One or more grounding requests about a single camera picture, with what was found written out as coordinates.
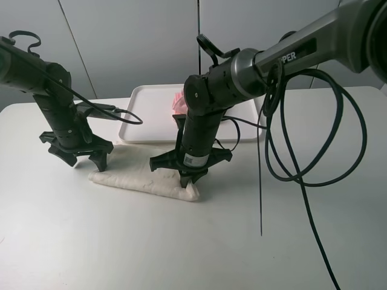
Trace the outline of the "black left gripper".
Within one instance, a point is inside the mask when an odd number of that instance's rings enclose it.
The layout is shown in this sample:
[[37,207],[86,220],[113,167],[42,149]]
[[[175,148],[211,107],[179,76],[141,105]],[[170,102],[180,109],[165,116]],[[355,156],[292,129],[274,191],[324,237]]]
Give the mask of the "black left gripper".
[[107,155],[112,152],[112,142],[94,135],[86,117],[87,106],[69,105],[60,107],[54,105],[40,105],[50,126],[49,132],[43,132],[39,139],[43,143],[52,146],[48,152],[69,166],[77,163],[75,155],[91,153],[89,160],[96,166],[99,172],[107,168]]

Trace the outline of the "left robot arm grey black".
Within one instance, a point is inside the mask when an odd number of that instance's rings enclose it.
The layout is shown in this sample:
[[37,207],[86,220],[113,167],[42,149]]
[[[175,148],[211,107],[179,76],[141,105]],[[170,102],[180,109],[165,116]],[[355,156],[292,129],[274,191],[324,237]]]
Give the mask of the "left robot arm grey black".
[[60,64],[43,61],[38,54],[15,47],[13,36],[1,38],[1,84],[32,94],[51,131],[40,140],[49,143],[49,153],[74,166],[78,156],[88,156],[103,172],[112,142],[94,135],[87,118],[103,107],[84,100],[74,103],[71,75]]

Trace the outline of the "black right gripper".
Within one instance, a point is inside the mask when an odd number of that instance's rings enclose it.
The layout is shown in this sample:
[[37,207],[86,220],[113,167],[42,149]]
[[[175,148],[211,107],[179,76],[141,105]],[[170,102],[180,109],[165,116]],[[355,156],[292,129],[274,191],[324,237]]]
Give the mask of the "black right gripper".
[[188,183],[196,183],[200,172],[224,160],[230,161],[231,150],[213,147],[222,117],[222,113],[204,116],[191,113],[174,115],[178,126],[175,148],[150,158],[150,170],[177,170],[180,184],[182,188],[186,188]]

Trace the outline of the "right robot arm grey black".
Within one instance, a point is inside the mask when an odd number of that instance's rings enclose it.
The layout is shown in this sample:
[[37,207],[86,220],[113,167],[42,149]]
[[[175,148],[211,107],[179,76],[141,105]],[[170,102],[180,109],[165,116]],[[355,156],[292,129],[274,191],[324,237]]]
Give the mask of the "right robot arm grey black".
[[213,65],[206,74],[191,75],[184,83],[187,114],[175,116],[175,149],[149,161],[151,170],[177,170],[182,186],[232,159],[229,149],[213,144],[223,116],[233,106],[282,93],[288,79],[311,75],[315,65],[328,60],[354,73],[371,68],[385,80],[386,2],[351,1],[264,51],[246,48],[224,53],[204,35],[197,41]]

